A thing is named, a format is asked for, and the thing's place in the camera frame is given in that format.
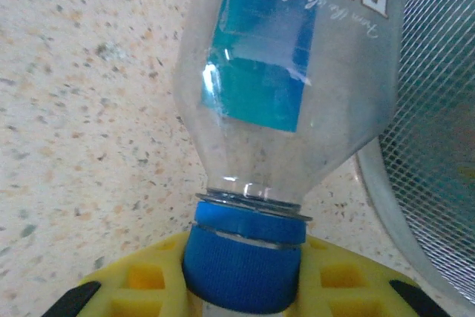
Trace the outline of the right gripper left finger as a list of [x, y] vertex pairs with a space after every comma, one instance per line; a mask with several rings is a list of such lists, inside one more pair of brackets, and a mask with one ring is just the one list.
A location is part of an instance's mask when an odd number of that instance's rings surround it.
[[202, 316], [182, 273], [188, 237], [177, 233], [92, 272], [43, 315]]

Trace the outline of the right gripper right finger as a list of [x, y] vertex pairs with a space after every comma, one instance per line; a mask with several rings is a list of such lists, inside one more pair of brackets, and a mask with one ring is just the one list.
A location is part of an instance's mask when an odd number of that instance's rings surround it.
[[307, 236], [301, 246], [294, 316], [447, 316], [406, 275]]

